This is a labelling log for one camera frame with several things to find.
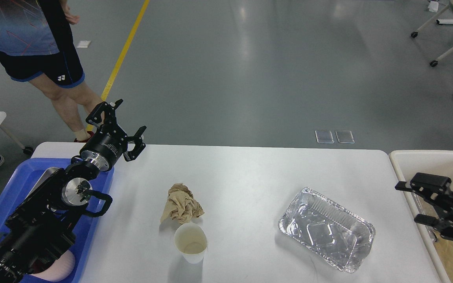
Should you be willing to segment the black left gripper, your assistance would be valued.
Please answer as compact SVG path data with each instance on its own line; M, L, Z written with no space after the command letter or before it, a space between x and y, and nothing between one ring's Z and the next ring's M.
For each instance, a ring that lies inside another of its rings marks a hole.
M123 99L111 103L103 101L86 117L86 123L96 130L81 148L79 155L82 160L92 163L100 171L111 170L122 154L127 162L137 159L146 147L143 134L147 126L140 127L133 136L115 135L124 134L116 118L116 110L122 103ZM129 144L134 145L131 151L127 150Z

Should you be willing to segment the person left hand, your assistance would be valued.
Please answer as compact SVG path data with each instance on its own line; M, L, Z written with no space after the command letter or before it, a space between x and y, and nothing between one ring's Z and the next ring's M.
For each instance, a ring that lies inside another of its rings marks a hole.
M68 5L67 0L59 0L59 3L61 4L61 7L63 9L63 12L65 14L65 18L67 22L71 25L76 25L79 23L80 17L78 15L73 15L71 13L71 8Z

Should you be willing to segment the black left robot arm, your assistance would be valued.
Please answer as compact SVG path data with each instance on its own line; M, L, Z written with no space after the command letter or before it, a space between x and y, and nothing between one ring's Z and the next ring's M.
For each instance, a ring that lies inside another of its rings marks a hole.
M76 241L74 227L82 216L103 216L112 197L94 190L90 181L110 171L121 156L129 162L145 149L140 127L133 136L118 125L116 109L123 103L101 102L86 122L96 133L66 168L56 169L10 214L9 234L0 242L0 283L18 283L36 263L58 260Z

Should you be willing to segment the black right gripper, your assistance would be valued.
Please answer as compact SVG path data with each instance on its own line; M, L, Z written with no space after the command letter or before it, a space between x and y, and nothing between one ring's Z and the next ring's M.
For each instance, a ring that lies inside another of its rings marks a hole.
M395 189L412 192L424 200L436 200L437 197L448 195L452 180L448 176L439 176L428 173L416 173L410 181L399 181ZM444 222L439 217L417 214L414 222L430 227L440 233L446 240L453 241L453 194L448 197L450 210L444 217Z

